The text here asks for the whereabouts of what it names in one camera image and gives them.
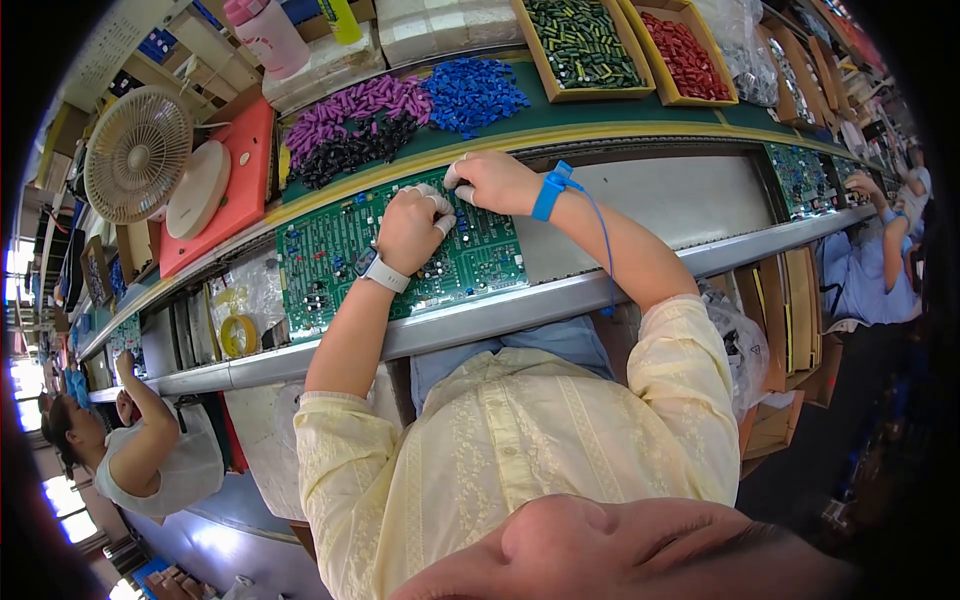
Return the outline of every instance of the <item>yellow bottle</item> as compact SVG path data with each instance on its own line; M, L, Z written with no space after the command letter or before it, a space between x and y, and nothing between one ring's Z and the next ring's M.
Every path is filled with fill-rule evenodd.
M352 44L359 41L363 35L360 33L360 26L353 16L353 11L347 0L319 0L320 10L330 23L330 31L337 41L344 44Z

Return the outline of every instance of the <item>blue wrist strap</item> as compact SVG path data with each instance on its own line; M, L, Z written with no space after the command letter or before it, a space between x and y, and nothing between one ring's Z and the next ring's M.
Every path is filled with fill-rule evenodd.
M557 196L564 191L571 175L573 175L573 169L570 165L562 160L558 161L557 166L543 180L543 187L534 203L531 217L544 222L550 220L550 213L553 212L553 205L557 203Z
M607 224L603 222L600 207L593 201L593 197L584 189L583 185L571 180L571 175L573 175L573 167L559 160L557 166L554 167L553 171L543 180L543 187L540 189L540 194L534 203L533 213L531 213L530 216L538 221L549 221L550 213L553 212L553 205L557 203L557 196L559 196L568 185L575 190L583 192L584 195L587 196L593 205L593 209L597 213L597 217L600 219L600 228L603 230L603 238L607 243L607 264L610 265L610 306L604 306L600 309L600 312L609 317L613 314L615 304L613 298L613 254L610 250L610 237L607 235Z

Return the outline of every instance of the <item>yellow tape roll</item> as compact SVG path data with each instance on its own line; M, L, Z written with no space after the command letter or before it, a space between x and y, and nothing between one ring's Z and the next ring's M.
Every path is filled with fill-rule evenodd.
M237 348L233 338L233 327L235 325L243 327L246 343L243 349ZM224 319L224 324L220 325L220 345L224 347L224 352L231 358L246 356L256 350L256 327L253 321L247 315L230 315Z

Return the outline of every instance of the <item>white watch strap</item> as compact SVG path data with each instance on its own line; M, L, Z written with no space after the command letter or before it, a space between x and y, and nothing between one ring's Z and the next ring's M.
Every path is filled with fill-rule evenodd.
M402 294L403 290L407 289L407 284L410 283L410 277L405 277L394 271L390 266L384 264L379 256L371 264L364 277L373 279L388 290L393 290L398 294Z

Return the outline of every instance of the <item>fan grille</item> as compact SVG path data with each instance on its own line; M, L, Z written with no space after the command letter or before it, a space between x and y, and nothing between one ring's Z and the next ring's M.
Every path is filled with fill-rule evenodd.
M190 115L158 85L109 108L87 145L84 185L93 209L126 225L156 212L180 182L193 145Z

